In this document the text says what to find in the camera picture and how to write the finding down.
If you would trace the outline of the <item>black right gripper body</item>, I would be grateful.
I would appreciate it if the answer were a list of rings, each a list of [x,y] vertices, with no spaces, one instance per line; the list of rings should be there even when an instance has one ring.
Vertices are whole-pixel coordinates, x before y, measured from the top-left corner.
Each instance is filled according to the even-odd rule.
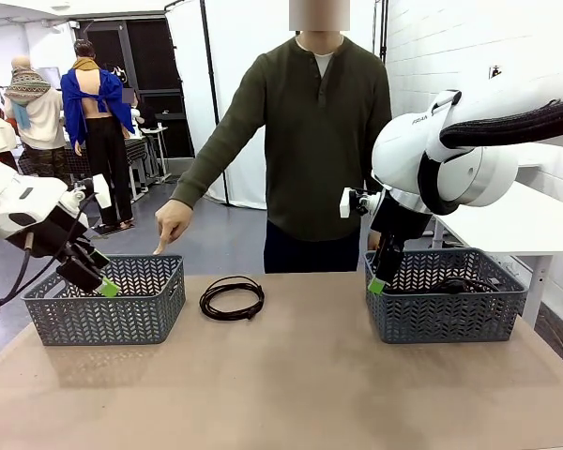
[[[402,241],[419,239],[426,231],[431,218],[430,214],[416,212],[400,205],[386,193],[373,218],[371,230]]]

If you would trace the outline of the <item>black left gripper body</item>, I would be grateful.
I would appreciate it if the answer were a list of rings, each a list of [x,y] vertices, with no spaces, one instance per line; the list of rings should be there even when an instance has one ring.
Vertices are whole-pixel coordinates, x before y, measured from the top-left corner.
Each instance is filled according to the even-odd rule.
[[[25,250],[27,235],[32,233],[30,249],[34,258],[55,257],[62,262],[68,256],[80,256],[82,251],[86,254],[94,251],[93,245],[85,236],[88,226],[84,213],[77,217],[57,205],[43,221],[27,213],[10,213],[8,219],[10,224],[15,224],[18,228],[7,241]]]

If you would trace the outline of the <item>person's right hand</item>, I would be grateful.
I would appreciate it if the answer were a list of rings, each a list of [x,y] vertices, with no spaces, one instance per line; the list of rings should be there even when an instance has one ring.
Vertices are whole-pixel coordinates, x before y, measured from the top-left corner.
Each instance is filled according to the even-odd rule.
[[[159,242],[154,255],[161,254],[168,245],[177,240],[190,225],[193,210],[186,204],[170,200],[155,214]]]

